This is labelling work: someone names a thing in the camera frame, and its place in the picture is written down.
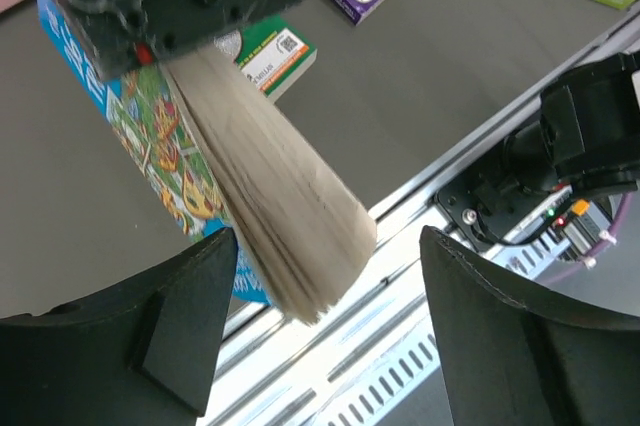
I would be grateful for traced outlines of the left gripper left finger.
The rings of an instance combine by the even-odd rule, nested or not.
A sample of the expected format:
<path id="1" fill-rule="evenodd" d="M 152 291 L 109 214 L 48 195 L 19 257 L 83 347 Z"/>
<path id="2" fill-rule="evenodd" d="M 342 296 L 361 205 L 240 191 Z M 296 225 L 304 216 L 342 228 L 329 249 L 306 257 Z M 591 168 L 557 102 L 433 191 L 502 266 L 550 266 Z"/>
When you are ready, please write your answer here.
<path id="1" fill-rule="evenodd" d="M 222 229 L 146 271 L 1 322 L 5 425 L 193 425 L 207 409 L 238 245 Z"/>

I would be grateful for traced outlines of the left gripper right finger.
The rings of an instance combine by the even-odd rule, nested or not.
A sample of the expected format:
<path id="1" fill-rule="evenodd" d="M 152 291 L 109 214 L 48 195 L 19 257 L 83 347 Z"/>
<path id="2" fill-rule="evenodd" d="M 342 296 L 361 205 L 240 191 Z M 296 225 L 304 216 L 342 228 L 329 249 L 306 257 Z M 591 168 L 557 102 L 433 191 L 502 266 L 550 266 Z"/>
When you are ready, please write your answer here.
<path id="1" fill-rule="evenodd" d="M 455 424 L 638 424 L 638 317 L 553 291 L 434 227 L 419 245 Z"/>

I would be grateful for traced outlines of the blue 26-storey treehouse book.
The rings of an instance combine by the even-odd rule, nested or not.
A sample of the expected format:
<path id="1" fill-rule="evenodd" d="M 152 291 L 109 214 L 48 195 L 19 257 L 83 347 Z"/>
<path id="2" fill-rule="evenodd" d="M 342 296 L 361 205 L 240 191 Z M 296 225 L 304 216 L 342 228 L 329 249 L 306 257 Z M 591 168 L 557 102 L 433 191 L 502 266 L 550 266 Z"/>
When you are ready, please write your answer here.
<path id="1" fill-rule="evenodd" d="M 233 292 L 314 324 L 373 255 L 367 209 L 281 111 L 209 45 L 101 80 L 54 0 L 38 16 L 91 102 L 182 232 L 225 227 L 240 252 Z"/>

